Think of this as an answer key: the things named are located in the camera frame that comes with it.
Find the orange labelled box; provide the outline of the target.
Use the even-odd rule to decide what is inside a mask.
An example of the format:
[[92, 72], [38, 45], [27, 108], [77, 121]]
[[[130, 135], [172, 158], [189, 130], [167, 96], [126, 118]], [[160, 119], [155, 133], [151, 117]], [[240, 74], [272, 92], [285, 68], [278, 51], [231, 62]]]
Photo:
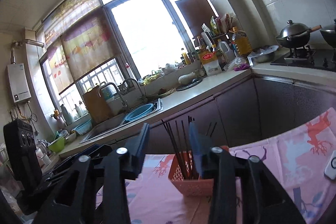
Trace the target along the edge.
[[199, 57], [202, 65], [205, 65], [205, 64], [208, 64], [208, 63], [211, 63], [211, 62], [217, 60], [216, 54], [214, 54], [213, 52], [210, 52], [208, 50], [199, 52], [198, 57]]

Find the patterned roller blind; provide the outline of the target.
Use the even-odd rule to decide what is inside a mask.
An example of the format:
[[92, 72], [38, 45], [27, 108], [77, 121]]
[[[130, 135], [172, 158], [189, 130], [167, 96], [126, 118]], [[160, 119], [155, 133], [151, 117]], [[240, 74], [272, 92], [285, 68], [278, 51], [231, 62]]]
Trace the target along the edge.
[[120, 54], [99, 0], [65, 0], [43, 22], [58, 93]]

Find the white plastic jug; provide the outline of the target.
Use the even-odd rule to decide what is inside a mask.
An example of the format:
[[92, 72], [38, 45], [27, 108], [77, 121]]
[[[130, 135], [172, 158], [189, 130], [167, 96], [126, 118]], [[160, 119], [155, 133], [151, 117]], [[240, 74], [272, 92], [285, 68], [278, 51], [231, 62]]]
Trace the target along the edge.
[[235, 59], [235, 54], [233, 50], [230, 48], [230, 46], [227, 44], [227, 42], [222, 41], [221, 39], [218, 39], [218, 46], [220, 50], [222, 51], [222, 54], [226, 60], [226, 63], [230, 63]]

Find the orange perforated utensil basket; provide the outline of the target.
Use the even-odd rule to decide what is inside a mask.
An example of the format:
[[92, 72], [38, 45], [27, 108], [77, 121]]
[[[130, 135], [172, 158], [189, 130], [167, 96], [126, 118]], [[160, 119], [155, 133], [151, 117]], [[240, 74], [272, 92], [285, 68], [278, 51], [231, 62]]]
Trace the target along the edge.
[[186, 197], [209, 197], [213, 193], [213, 179], [203, 179], [195, 168], [192, 151], [173, 157], [168, 179]]

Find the blue wash basin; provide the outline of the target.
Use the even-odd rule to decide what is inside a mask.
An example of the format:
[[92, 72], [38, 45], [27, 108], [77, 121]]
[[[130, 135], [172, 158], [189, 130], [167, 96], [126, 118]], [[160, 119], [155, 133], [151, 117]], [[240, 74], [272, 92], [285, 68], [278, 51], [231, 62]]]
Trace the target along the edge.
[[128, 113], [125, 116], [124, 121], [126, 121], [126, 122], [136, 121], [139, 118], [144, 117], [147, 114], [150, 114], [153, 111], [153, 109], [154, 109], [154, 105], [152, 103], [147, 103], [145, 105], [142, 105], [142, 106], [134, 109], [130, 113]]

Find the yellow cooking oil bottle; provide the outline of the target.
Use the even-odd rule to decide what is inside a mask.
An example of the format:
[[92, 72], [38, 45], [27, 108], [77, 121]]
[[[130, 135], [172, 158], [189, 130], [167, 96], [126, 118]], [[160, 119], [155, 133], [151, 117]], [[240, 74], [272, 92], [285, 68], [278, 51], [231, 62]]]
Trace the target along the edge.
[[232, 30], [230, 30], [230, 34], [231, 42], [235, 46], [237, 53], [240, 56], [247, 57], [252, 52], [252, 47], [247, 34], [237, 27], [233, 27]]

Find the white water heater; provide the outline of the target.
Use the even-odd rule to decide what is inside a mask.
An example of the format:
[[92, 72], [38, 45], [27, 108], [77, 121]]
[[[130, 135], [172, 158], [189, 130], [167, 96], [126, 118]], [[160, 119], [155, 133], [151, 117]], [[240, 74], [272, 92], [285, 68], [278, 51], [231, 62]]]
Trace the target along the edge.
[[14, 104], [26, 102], [31, 98], [31, 93], [26, 79], [23, 63], [7, 66], [10, 94]]

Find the dark chopstick far left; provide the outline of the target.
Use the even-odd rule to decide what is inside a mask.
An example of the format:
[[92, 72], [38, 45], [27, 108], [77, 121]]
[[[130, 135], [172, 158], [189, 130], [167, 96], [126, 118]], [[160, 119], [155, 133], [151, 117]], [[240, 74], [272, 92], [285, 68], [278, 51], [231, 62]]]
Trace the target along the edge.
[[162, 122], [162, 124], [163, 124], [166, 132], [169, 135], [169, 138], [170, 138], [171, 144], [173, 146], [173, 150], [174, 150], [175, 156], [177, 157], [178, 165], [179, 165], [181, 173], [182, 173], [182, 177], [184, 179], [187, 179], [187, 171], [185, 169], [185, 162], [182, 159], [181, 153], [180, 153], [179, 148], [177, 146], [177, 143], [175, 141], [174, 134], [171, 131], [171, 125], [169, 124], [169, 122], [165, 122], [163, 120], [161, 120], [161, 122]]

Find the white round device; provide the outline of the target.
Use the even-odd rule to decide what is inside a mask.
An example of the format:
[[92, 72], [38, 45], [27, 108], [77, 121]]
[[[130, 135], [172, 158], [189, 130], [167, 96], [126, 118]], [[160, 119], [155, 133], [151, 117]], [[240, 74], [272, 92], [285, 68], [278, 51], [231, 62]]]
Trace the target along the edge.
[[336, 150], [333, 151], [329, 161], [327, 162], [324, 175], [330, 180], [335, 180], [336, 178]]

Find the black wok with lid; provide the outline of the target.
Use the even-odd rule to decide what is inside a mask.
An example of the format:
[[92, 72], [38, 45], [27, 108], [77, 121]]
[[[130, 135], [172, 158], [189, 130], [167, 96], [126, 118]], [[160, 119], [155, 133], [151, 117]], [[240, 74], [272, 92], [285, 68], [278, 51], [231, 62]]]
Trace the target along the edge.
[[321, 25], [310, 28], [303, 23], [294, 23], [292, 20], [288, 20], [287, 26], [281, 30], [276, 40], [281, 46], [286, 48], [301, 48], [308, 44], [310, 34], [321, 28]]

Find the green plastic bowl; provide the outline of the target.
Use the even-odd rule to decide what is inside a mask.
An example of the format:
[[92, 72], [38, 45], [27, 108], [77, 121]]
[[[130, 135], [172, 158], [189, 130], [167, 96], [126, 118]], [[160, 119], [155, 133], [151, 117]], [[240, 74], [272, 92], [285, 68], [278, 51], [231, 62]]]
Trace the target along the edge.
[[61, 152], [65, 147], [65, 140], [64, 137], [61, 136], [54, 140], [52, 143], [49, 145], [49, 150], [51, 150], [54, 153], [59, 153]]

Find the dark chopstick right pair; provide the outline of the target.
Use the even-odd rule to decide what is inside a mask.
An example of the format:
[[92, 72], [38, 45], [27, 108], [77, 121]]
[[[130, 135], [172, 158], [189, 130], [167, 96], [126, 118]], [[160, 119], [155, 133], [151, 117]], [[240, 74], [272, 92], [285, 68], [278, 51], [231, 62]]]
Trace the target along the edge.
[[206, 136], [212, 137], [212, 135], [213, 135], [213, 133], [216, 129], [216, 126], [217, 126], [217, 122], [215, 122], [214, 124], [210, 123], [209, 127], [207, 129], [207, 132], [206, 132]]

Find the wooden cutting board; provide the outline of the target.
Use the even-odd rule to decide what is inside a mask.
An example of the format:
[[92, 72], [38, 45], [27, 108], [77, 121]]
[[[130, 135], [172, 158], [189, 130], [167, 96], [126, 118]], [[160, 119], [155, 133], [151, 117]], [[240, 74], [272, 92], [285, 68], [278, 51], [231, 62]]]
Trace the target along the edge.
[[98, 89], [99, 87], [96, 86], [83, 94], [85, 106], [94, 124], [99, 124], [113, 117], [113, 113], [104, 97], [98, 94]]

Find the pink floral tablecloth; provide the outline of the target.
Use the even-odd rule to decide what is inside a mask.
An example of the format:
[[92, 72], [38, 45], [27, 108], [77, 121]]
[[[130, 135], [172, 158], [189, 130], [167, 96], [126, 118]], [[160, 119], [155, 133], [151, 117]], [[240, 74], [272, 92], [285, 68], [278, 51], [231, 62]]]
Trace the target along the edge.
[[[335, 162], [335, 110], [278, 136], [230, 148], [258, 156], [280, 182], [307, 223], [335, 223], [335, 181], [325, 168]], [[183, 181], [174, 155], [147, 155], [142, 173], [126, 182], [132, 223], [206, 223], [212, 180]]]

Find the chrome faucet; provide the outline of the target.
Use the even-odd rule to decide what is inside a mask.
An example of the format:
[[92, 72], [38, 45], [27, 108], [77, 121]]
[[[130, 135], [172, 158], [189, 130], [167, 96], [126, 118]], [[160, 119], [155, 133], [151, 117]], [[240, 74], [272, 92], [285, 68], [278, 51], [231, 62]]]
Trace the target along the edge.
[[110, 103], [113, 100], [115, 100], [116, 97], [118, 97], [121, 100], [122, 103], [122, 110], [123, 111], [129, 111], [129, 105], [126, 102], [126, 100], [124, 100], [123, 96], [120, 93], [119, 88], [117, 87], [117, 85], [113, 82], [102, 82], [99, 85], [98, 91], [97, 91], [97, 95], [99, 97], [104, 98], [106, 103]]
[[140, 97], [138, 98], [138, 100], [142, 101], [143, 103], [147, 103], [147, 97], [145, 93], [143, 92], [142, 88], [140, 87], [140, 84], [138, 83], [138, 81], [134, 78], [127, 78], [123, 80], [122, 86], [126, 88], [127, 90], [129, 90], [128, 84], [130, 84], [134, 90], [140, 93]]

